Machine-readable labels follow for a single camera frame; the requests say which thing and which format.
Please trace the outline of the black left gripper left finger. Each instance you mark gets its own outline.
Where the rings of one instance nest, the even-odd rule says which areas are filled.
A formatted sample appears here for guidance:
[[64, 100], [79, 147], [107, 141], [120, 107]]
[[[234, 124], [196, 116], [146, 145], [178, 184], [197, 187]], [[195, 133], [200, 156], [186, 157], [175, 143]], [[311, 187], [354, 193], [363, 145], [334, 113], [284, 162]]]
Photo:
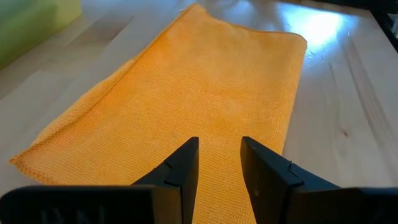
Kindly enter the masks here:
[[1, 197], [1, 223], [191, 223], [199, 138], [131, 185], [35, 185]]

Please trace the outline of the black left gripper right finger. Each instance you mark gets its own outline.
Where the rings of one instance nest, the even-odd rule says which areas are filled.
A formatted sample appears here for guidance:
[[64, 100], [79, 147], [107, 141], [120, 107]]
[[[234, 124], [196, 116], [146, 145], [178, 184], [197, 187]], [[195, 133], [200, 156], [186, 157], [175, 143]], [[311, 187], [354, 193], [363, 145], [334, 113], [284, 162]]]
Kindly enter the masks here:
[[241, 164], [257, 223], [397, 223], [397, 188], [342, 188], [250, 137]]

